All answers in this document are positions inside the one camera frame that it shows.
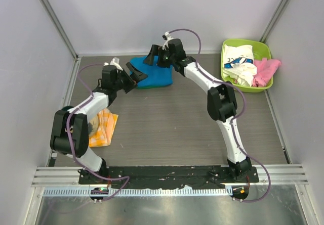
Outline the blue t shirt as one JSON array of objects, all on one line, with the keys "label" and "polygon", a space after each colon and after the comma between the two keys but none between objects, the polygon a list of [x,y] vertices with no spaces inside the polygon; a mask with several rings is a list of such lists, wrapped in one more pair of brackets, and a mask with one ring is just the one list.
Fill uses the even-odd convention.
[{"label": "blue t shirt", "polygon": [[130,63],[139,71],[148,75],[148,77],[139,82],[137,86],[148,85],[172,85],[173,84],[173,69],[172,68],[160,68],[157,66],[158,56],[154,57],[154,63],[152,66],[143,63],[146,57],[136,57],[130,60]]}]

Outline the lime green plastic basin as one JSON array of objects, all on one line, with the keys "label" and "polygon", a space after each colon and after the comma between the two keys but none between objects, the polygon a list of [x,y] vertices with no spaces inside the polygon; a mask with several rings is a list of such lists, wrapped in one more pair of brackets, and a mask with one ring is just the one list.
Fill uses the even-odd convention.
[{"label": "lime green plastic basin", "polygon": [[255,60],[262,60],[263,58],[272,59],[269,47],[266,44],[262,43],[262,42],[254,41],[254,40],[248,40],[248,39],[237,39],[237,38],[227,39],[227,40],[225,40],[223,42],[223,45],[222,45],[221,66],[220,66],[221,78],[224,81],[230,81],[235,86],[237,86],[241,91],[247,92],[247,93],[259,93],[259,92],[262,92],[262,91],[270,88],[273,85],[273,77],[272,77],[272,79],[270,80],[270,82],[268,83],[268,85],[266,87],[241,86],[241,85],[236,84],[234,82],[234,80],[231,79],[230,77],[224,78],[223,74],[222,74],[222,62],[223,62],[222,57],[223,57],[223,51],[224,51],[224,45],[225,44],[227,44],[228,46],[232,46],[232,47],[238,47],[238,46],[242,46],[242,45],[245,45],[245,44],[252,45],[253,46],[254,61]]}]

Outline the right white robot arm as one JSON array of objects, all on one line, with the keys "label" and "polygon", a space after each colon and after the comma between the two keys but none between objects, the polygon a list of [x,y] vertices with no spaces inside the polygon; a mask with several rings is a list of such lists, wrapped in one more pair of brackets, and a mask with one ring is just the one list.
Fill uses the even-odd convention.
[{"label": "right white robot arm", "polygon": [[186,55],[178,38],[167,41],[163,46],[153,44],[143,63],[152,66],[155,60],[157,67],[173,67],[207,94],[207,112],[218,124],[225,141],[229,177],[234,182],[245,179],[252,164],[237,127],[237,101],[233,85],[215,78],[195,58]]}]

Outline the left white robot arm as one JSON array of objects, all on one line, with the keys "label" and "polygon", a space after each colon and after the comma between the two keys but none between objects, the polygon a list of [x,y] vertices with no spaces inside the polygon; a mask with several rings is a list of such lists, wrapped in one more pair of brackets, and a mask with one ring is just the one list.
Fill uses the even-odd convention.
[{"label": "left white robot arm", "polygon": [[102,65],[101,78],[90,95],[69,110],[58,110],[54,115],[50,148],[72,158],[82,169],[90,173],[97,184],[110,180],[108,168],[103,158],[89,147],[90,121],[103,109],[109,107],[117,97],[117,92],[130,92],[148,76],[126,64],[122,68],[116,60]]}]

